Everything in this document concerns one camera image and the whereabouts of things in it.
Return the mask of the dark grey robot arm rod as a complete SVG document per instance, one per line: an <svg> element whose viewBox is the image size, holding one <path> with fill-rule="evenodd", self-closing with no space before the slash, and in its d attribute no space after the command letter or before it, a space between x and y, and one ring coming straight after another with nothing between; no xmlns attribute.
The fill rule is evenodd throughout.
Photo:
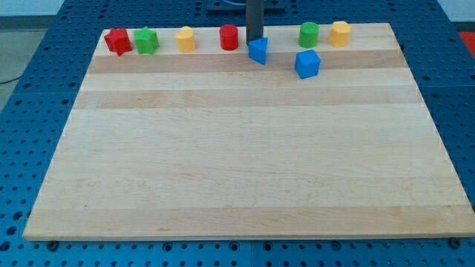
<svg viewBox="0 0 475 267"><path fill-rule="evenodd" d="M246 0L246 43L263 37L264 0Z"/></svg>

